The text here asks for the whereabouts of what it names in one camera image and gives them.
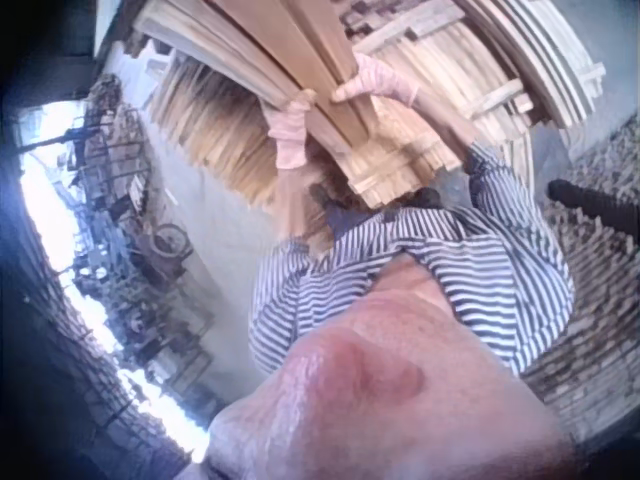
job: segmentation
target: light wood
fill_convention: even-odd
[[[275,55],[282,42],[265,45],[249,28],[238,28],[240,22],[233,15],[207,1],[151,0],[162,6],[160,13],[146,16],[146,28],[164,36],[160,39],[165,43],[180,44],[179,50],[249,92],[270,97],[269,102],[276,106],[305,86]],[[327,13],[326,1],[268,0],[258,7],[270,12],[276,2],[280,13],[286,12],[288,25],[306,38],[305,51],[312,52],[316,66],[324,69],[325,86],[329,82],[337,85],[355,73],[343,26],[381,25],[370,34],[367,28],[357,32],[352,41],[364,38],[355,44],[355,50],[371,48],[376,58],[471,118],[532,188],[529,128],[540,119],[552,119],[560,126],[582,121],[589,106],[580,91],[589,98],[597,95],[603,66],[594,65],[584,49],[564,51],[579,40],[549,0],[538,0],[536,8],[526,8],[522,0],[456,1],[462,8],[451,0],[405,0],[388,9],[380,0],[358,3],[357,9],[353,7],[356,2],[333,3],[330,9],[341,12],[342,25],[333,12]],[[243,3],[255,6],[256,0],[233,2],[234,8]],[[458,21],[461,12],[466,17],[462,22]],[[285,47],[278,55],[293,61],[291,52],[300,48]],[[165,74],[166,81],[153,96],[152,117],[163,124],[172,142],[185,148],[194,165],[207,168],[250,203],[268,204],[275,185],[275,152],[255,98],[233,82],[221,81],[224,77],[219,74],[207,80],[196,74],[197,66],[179,65],[177,73],[173,63],[167,69],[174,73],[173,78]],[[356,148],[341,133],[340,122],[322,108],[313,109],[307,118],[311,136],[328,150],[367,205],[385,205],[428,184],[438,169],[460,166],[460,160],[415,112],[387,99],[375,98],[371,105],[376,115],[352,105],[354,122],[367,134],[374,130]],[[366,125],[375,116],[377,128]]]
[[[509,55],[519,71],[526,76],[536,95],[561,128],[573,125],[574,120],[558,87],[549,76],[538,55],[510,18],[489,0],[456,0],[465,14],[491,35]]]
[[[187,53],[275,106],[284,106],[300,91],[261,49],[202,0],[149,0],[136,28]],[[333,156],[343,157],[351,151],[344,137],[318,109],[309,112],[307,128]]]
[[[462,109],[461,113],[465,117],[474,120],[479,116],[485,114],[486,112],[489,112],[494,108],[503,105],[512,98],[515,98],[523,91],[524,86],[522,85],[522,80],[520,80],[519,78],[509,80],[503,86],[468,104]]]
[[[347,40],[329,0],[283,0],[283,3],[336,83],[342,84],[353,78],[358,65],[351,51],[351,43]],[[349,104],[371,135],[377,126],[371,98],[361,95]]]
[[[338,82],[331,75],[309,38],[279,0],[217,0],[219,6],[240,25],[301,88],[318,94],[317,105],[351,146],[365,143],[369,134],[348,103],[332,103]]]
[[[430,17],[423,17],[413,22],[407,29],[407,37],[413,41],[430,35],[444,27],[464,18],[464,12],[456,4],[451,3],[443,11]]]
[[[418,25],[429,18],[435,17],[449,9],[452,5],[452,0],[429,0],[426,3],[420,4],[365,37],[358,42],[353,49],[360,53],[374,53],[386,44],[393,42],[399,36],[404,35],[412,25]]]
[[[527,113],[533,110],[533,100],[527,93],[521,93],[513,99],[515,110],[518,113]]]

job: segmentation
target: wheel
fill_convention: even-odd
[[[182,257],[191,248],[187,232],[173,223],[164,223],[156,227],[149,245],[151,250],[164,258]]]

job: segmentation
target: hand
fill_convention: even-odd
[[[269,125],[269,135],[276,141],[276,167],[281,170],[298,168],[307,163],[304,151],[307,138],[306,113],[311,110],[316,93],[303,90],[282,110],[260,101],[262,113]]]
[[[370,93],[381,97],[392,98],[411,108],[418,94],[419,85],[396,73],[386,63],[356,53],[358,74],[339,86],[331,99],[343,102],[358,95]]]

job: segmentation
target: nose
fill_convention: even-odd
[[[397,404],[425,383],[417,365],[341,326],[322,327],[299,340],[281,374],[287,389],[304,391],[325,408],[365,399]]]

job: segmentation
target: blue and white striped shirt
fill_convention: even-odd
[[[403,208],[391,222],[381,213],[321,259],[296,239],[274,250],[258,274],[249,325],[263,370],[277,369],[298,338],[366,295],[402,252],[431,272],[458,320],[514,374],[551,346],[573,308],[562,252],[513,171],[477,144],[470,156],[475,208]]]

